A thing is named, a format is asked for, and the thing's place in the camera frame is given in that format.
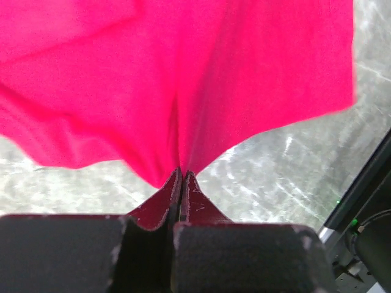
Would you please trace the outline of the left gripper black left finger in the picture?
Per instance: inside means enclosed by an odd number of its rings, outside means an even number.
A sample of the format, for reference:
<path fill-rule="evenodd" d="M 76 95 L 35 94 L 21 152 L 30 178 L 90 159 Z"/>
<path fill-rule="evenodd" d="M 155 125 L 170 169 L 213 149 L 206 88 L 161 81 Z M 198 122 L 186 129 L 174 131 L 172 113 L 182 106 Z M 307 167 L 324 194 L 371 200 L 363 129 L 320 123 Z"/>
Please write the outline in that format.
<path fill-rule="evenodd" d="M 125 215 L 1 217 L 2 292 L 169 292 L 182 174 Z"/>

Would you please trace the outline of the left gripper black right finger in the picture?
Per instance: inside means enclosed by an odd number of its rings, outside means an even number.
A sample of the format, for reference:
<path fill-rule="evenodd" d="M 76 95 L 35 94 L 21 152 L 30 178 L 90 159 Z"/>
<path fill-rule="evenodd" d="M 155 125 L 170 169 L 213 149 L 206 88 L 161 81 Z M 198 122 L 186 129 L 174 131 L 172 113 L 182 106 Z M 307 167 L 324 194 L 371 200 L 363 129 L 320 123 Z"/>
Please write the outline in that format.
<path fill-rule="evenodd" d="M 183 181 L 174 226 L 174 292 L 335 292 L 314 230 L 287 223 L 234 223 L 200 190 Z"/>

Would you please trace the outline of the magenta t shirt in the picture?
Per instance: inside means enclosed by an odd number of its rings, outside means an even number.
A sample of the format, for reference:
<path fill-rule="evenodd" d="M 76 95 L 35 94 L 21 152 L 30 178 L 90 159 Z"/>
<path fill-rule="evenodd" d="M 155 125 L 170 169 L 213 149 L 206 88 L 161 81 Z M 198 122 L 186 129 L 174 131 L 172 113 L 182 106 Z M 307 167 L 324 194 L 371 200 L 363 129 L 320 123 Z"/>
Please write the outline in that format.
<path fill-rule="evenodd" d="M 352 1 L 2 1 L 1 134 L 160 187 L 354 104 Z"/>

